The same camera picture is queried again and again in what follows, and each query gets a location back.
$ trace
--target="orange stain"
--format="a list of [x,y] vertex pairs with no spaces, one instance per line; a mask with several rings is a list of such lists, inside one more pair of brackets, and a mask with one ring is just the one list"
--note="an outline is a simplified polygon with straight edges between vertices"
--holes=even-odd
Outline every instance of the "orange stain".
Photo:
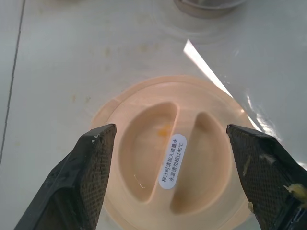
[[171,131],[171,125],[165,124],[164,127],[158,131],[158,136],[167,137],[169,136],[170,131]]

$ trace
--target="round cap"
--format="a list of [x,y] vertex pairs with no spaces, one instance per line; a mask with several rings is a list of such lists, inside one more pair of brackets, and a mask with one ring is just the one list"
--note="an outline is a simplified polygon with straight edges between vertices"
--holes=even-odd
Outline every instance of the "round cap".
[[115,123],[104,205],[124,230],[231,230],[250,211],[226,134],[252,127],[212,83],[144,81],[104,105],[92,128]]

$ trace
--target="white label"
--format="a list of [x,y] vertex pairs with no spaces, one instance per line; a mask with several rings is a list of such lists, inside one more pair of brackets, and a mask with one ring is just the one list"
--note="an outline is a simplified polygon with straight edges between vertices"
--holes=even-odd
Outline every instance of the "white label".
[[175,186],[186,146],[187,139],[183,135],[175,134],[171,137],[159,175],[159,184],[164,189]]

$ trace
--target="gray line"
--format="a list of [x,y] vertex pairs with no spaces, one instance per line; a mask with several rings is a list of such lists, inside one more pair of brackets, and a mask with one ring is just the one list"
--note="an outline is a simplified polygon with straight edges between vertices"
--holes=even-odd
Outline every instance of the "gray line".
[[8,99],[7,111],[6,111],[6,117],[5,117],[5,125],[4,125],[3,138],[2,138],[2,145],[1,145],[1,152],[0,152],[0,166],[1,166],[1,161],[2,161],[3,149],[4,149],[4,140],[5,140],[6,128],[8,126],[10,103],[11,103],[11,97],[12,97],[12,89],[13,89],[13,82],[14,82],[14,75],[15,75],[15,68],[16,68],[16,61],[17,61],[17,54],[18,54],[18,47],[19,47],[19,40],[20,40],[20,35],[21,35],[21,26],[22,26],[23,18],[24,18],[24,6],[25,6],[25,0],[23,0],[23,6],[22,6],[22,9],[21,9],[21,15],[20,15],[20,21],[19,21],[19,31],[18,31],[18,37],[17,37],[17,42],[16,42],[16,50],[15,50],[11,85],[10,85],[10,94],[9,94],[9,99]]

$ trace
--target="white table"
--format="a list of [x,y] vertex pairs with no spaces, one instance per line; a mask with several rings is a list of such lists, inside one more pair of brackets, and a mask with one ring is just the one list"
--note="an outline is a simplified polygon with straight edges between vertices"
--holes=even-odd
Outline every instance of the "white table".
[[[15,2],[8,16],[16,29],[22,4]],[[110,98],[155,76],[205,77],[183,53],[187,39],[262,130],[306,162],[306,9],[304,0],[251,0],[204,21],[165,0],[26,0],[0,166],[1,229],[14,228]],[[2,126],[17,36],[5,34]],[[259,229],[249,221],[240,229]],[[103,211],[97,229],[119,228]]]
[[0,146],[5,128],[22,0],[0,1]]

